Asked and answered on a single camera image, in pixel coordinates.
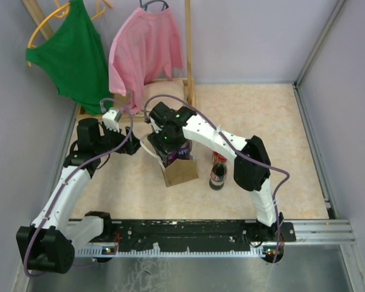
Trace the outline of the purple soda can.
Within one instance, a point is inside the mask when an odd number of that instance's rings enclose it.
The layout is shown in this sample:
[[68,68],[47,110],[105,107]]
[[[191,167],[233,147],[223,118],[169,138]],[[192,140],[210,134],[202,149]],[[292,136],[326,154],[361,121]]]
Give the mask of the purple soda can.
[[177,154],[175,151],[168,154],[164,161],[165,167],[168,167],[171,163],[173,163],[176,160],[176,157],[177,157]]
[[191,141],[186,140],[185,143],[177,150],[176,157],[181,160],[189,160],[191,157],[191,148]]

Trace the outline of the brown burlap canvas bag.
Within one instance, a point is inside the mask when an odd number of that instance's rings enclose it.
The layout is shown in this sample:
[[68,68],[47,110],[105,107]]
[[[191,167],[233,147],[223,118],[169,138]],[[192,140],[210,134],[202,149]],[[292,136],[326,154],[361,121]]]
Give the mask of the brown burlap canvas bag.
[[198,178],[196,160],[194,159],[176,159],[165,167],[161,157],[145,145],[145,140],[148,136],[149,134],[145,134],[140,138],[140,145],[160,165],[166,187],[176,186]]

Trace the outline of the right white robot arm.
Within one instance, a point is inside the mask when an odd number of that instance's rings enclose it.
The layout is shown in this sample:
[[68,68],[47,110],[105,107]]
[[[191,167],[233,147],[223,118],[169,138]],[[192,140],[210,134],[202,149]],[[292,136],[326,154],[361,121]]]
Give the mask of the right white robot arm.
[[252,242],[264,242],[280,235],[270,186],[270,160],[261,138],[223,132],[197,109],[183,106],[174,110],[162,102],[145,114],[145,121],[154,129],[148,140],[162,156],[192,141],[232,163],[234,181],[251,195],[257,214],[256,223],[246,228],[246,237]]

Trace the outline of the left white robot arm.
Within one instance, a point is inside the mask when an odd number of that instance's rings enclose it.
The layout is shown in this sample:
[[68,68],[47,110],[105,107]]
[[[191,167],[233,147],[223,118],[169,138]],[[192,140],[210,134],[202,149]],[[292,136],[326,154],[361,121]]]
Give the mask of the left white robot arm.
[[68,226],[69,217],[84,188],[104,166],[101,158],[113,153],[133,155],[140,147],[139,139],[132,125],[122,130],[112,119],[82,119],[76,133],[48,202],[29,226],[21,226],[16,233],[23,270],[29,278],[67,273],[82,247],[92,241],[108,241],[114,234],[107,212],[89,211],[73,227]]

